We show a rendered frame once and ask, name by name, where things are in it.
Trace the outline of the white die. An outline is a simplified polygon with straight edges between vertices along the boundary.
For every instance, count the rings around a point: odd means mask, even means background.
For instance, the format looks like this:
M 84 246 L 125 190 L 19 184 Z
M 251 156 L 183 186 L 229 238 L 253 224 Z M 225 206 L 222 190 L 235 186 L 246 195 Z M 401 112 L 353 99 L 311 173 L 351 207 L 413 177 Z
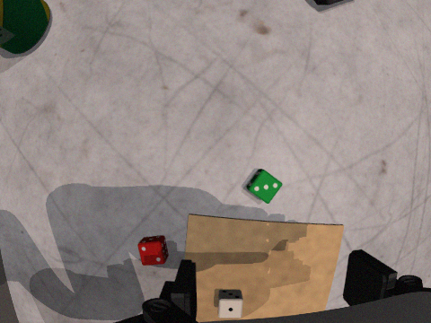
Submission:
M 218 317 L 241 318 L 242 304 L 241 290 L 220 290 L 218 294 Z

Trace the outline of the green die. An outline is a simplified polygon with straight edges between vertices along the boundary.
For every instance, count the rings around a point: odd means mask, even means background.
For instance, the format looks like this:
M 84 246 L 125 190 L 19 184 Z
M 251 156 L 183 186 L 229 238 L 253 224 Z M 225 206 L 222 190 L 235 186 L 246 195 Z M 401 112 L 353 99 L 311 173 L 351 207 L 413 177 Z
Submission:
M 246 188 L 266 204 L 269 204 L 278 190 L 282 187 L 282 182 L 273 177 L 267 171 L 258 169 Z

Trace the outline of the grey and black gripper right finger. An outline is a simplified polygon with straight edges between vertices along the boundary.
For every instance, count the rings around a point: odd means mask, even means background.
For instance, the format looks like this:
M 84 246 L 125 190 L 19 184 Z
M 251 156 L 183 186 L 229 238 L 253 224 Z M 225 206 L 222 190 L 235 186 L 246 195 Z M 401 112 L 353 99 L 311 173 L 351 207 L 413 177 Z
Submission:
M 431 292 L 423 287 L 421 278 L 403 275 L 386 266 L 362 249 L 348 256 L 343 298 L 349 306 L 377 301 L 409 292 Z

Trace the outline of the green soda can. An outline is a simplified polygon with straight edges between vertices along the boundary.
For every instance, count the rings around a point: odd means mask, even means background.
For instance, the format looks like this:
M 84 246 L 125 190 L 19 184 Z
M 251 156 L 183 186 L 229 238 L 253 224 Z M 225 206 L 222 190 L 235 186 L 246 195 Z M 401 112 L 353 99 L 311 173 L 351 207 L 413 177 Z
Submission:
M 0 0 L 0 48 L 13 54 L 30 50 L 44 35 L 49 19 L 44 0 Z

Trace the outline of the tan mat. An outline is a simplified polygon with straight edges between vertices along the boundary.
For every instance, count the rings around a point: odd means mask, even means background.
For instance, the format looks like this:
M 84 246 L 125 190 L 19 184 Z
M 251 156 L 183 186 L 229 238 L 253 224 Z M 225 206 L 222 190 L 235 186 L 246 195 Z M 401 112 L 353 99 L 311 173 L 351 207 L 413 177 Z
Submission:
M 189 214 L 185 259 L 196 263 L 196 321 L 324 311 L 343 231 L 343 224 Z M 218 317 L 220 290 L 242 291 L 241 318 Z

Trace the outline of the red die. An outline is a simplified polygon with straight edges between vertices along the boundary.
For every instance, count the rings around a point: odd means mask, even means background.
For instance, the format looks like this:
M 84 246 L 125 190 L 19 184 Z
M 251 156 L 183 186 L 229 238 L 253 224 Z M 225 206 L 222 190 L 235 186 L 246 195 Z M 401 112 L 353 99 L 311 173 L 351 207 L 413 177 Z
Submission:
M 144 237 L 137 246 L 143 266 L 164 264 L 169 256 L 163 235 Z

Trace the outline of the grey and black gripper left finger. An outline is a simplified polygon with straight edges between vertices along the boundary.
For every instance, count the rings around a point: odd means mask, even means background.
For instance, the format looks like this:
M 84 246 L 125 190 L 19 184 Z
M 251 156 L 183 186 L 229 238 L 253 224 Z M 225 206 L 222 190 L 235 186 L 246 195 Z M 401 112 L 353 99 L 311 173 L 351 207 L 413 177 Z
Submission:
M 175 281 L 165 281 L 160 297 L 145 301 L 142 310 L 114 323 L 198 323 L 196 263 L 182 259 Z

